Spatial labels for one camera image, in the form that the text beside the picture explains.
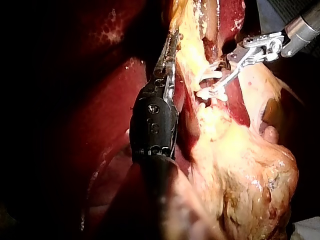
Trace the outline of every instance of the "screw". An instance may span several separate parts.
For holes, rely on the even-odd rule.
[[[150,104],[148,106],[148,110],[149,110],[149,113],[151,114],[157,114],[160,111],[160,107],[155,104]]]
[[[166,84],[165,80],[164,80],[164,79],[161,79],[161,78],[155,80],[155,82],[154,82],[154,85],[156,85],[156,86],[159,87],[159,88],[164,87],[165,84]]]
[[[152,123],[151,124],[151,133],[152,134],[158,134],[159,133],[159,125],[157,123]]]

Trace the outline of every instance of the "metal instrument jaw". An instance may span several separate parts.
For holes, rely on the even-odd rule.
[[[283,41],[283,34],[275,32],[246,37],[243,41],[239,42],[235,50],[226,55],[230,74],[219,79],[208,90],[210,97],[225,99],[224,97],[220,97],[225,93],[225,86],[234,80],[245,66],[278,59],[283,47]]]
[[[173,96],[175,92],[176,51],[178,40],[179,29],[175,29],[168,33],[161,55],[150,79],[150,83],[154,85],[155,90],[161,90],[163,100],[169,105],[173,105]]]

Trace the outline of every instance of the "metal grasper jaw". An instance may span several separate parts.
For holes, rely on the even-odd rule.
[[[254,65],[261,62],[271,62],[279,57],[283,47],[284,36],[281,32],[262,34],[258,36],[246,37],[239,42],[236,48],[226,55],[226,61],[231,71],[228,76],[221,78],[209,89],[202,89],[197,96],[207,100],[208,98],[217,98],[226,102],[228,98],[225,95],[225,87],[234,80],[240,71],[247,65]]]
[[[161,55],[153,71],[155,83],[157,82],[157,79],[162,79],[163,83],[165,83],[163,99],[170,105],[173,104],[175,92],[176,51],[178,40],[179,29],[175,29],[168,33]]]

